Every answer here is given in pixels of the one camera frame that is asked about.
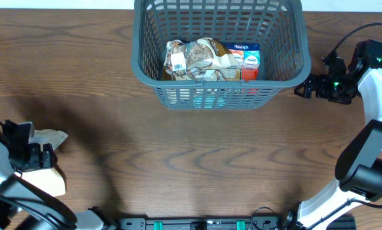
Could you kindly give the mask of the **white resealable pouch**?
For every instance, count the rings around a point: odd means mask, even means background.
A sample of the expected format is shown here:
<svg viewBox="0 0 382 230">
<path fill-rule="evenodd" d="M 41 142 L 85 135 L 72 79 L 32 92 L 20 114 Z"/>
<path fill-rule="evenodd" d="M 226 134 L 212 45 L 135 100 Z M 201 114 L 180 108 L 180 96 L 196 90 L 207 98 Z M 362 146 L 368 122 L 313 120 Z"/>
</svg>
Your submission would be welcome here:
<svg viewBox="0 0 382 230">
<path fill-rule="evenodd" d="M 43 145 L 50 143 L 55 151 L 68 138 L 68 134 L 60 130 L 34 130 L 34 136 L 29 138 L 30 143 L 37 143 L 43 150 Z M 21 173 L 21 178 L 38 187 L 51 196 L 66 194 L 66 183 L 60 170 L 53 168 L 41 168 L 35 171 L 15 171 Z"/>
</svg>

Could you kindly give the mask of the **orange spaghetti package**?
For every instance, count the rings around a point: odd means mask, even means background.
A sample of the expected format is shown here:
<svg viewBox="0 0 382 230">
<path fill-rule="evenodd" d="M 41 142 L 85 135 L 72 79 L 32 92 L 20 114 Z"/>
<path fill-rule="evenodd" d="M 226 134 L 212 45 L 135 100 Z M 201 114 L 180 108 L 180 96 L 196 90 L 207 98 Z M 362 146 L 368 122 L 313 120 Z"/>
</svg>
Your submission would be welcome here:
<svg viewBox="0 0 382 230">
<path fill-rule="evenodd" d="M 254 81 L 257 79 L 258 69 L 226 68 L 220 70 L 220 73 L 226 81 Z"/>
</svg>

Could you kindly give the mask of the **Kleenex tissue multipack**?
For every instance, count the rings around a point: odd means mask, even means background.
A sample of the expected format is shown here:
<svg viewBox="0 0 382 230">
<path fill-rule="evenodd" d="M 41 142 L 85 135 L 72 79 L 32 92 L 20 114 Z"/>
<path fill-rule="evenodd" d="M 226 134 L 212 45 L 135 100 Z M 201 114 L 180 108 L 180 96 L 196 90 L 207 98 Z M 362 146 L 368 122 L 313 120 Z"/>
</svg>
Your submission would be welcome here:
<svg viewBox="0 0 382 230">
<path fill-rule="evenodd" d="M 258 69 L 261 64 L 260 46 L 256 43 L 225 43 L 233 54 L 235 63 L 231 68 Z"/>
</svg>

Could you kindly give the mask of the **teal wipes packet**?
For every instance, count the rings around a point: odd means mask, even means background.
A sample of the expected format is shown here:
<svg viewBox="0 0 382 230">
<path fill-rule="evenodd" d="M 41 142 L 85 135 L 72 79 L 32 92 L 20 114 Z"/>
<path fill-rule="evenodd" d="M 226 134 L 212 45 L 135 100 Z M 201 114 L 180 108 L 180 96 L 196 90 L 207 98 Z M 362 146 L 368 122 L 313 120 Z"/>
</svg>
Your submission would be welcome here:
<svg viewBox="0 0 382 230">
<path fill-rule="evenodd" d="M 196 91 L 192 100 L 192 106 L 196 109 L 213 109 L 225 107 L 229 93 L 218 91 Z"/>
</svg>

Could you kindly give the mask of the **beige snack pouch with window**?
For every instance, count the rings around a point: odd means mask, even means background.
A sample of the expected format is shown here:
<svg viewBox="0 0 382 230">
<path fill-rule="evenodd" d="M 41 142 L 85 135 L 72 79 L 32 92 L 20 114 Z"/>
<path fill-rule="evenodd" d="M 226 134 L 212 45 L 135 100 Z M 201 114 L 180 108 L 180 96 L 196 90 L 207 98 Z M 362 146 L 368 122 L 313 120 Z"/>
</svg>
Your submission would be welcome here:
<svg viewBox="0 0 382 230">
<path fill-rule="evenodd" d="M 233 54 L 223 44 L 210 37 L 193 42 L 172 40 L 166 44 L 164 66 L 167 72 L 223 70 L 235 63 Z"/>
</svg>

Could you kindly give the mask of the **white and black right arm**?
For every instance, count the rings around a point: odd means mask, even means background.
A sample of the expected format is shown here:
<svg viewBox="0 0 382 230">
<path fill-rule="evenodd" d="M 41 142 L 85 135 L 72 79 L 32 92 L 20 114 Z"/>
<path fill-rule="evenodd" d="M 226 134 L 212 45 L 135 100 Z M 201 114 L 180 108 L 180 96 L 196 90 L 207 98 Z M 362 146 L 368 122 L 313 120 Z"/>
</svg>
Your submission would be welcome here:
<svg viewBox="0 0 382 230">
<path fill-rule="evenodd" d="M 342 105 L 359 96 L 365 127 L 340 154 L 334 179 L 289 211 L 283 229 L 327 229 L 359 205 L 382 209 L 382 43 L 359 42 L 349 65 L 335 51 L 323 63 L 328 73 L 309 75 L 294 93 Z"/>
</svg>

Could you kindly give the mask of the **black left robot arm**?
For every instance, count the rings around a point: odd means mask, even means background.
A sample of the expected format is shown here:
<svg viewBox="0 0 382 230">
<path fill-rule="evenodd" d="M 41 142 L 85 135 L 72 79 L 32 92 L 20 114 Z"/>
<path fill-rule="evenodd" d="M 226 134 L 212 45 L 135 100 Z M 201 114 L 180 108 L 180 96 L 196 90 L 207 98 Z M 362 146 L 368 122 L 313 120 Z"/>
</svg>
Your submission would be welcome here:
<svg viewBox="0 0 382 230">
<path fill-rule="evenodd" d="M 54 151 L 67 137 L 32 122 L 0 121 L 0 229 L 20 211 L 29 216 L 19 229 L 119 229 L 97 207 L 74 213 L 57 199 L 66 186 Z"/>
</svg>

